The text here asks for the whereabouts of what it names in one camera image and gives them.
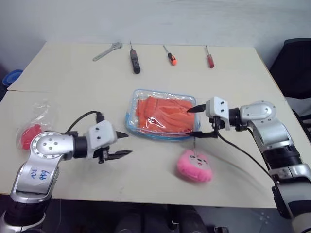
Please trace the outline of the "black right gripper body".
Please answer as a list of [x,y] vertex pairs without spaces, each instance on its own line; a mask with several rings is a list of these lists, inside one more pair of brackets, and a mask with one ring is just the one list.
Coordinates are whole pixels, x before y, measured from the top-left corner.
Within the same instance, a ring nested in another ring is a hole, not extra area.
[[212,124],[212,138],[218,138],[219,130],[225,128],[225,123],[220,119],[219,116],[214,116],[213,119],[210,120]]

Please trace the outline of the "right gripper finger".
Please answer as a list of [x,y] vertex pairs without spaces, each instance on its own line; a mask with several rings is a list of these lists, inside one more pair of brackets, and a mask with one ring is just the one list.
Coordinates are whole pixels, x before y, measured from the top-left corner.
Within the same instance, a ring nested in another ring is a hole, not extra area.
[[218,138],[218,133],[216,132],[204,133],[202,131],[196,131],[187,133],[187,135],[195,138]]
[[199,112],[204,112],[205,110],[206,110],[206,105],[201,104],[201,105],[197,105],[197,106],[194,106],[188,109],[187,113],[199,113]]

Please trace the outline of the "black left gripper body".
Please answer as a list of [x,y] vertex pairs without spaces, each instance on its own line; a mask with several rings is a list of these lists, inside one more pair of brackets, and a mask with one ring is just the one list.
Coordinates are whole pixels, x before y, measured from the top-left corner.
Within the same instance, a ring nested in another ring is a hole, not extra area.
[[108,152],[109,152],[110,147],[100,147],[97,150],[94,151],[93,153],[93,158],[98,159],[99,164],[103,164],[105,162],[105,159],[108,157]]

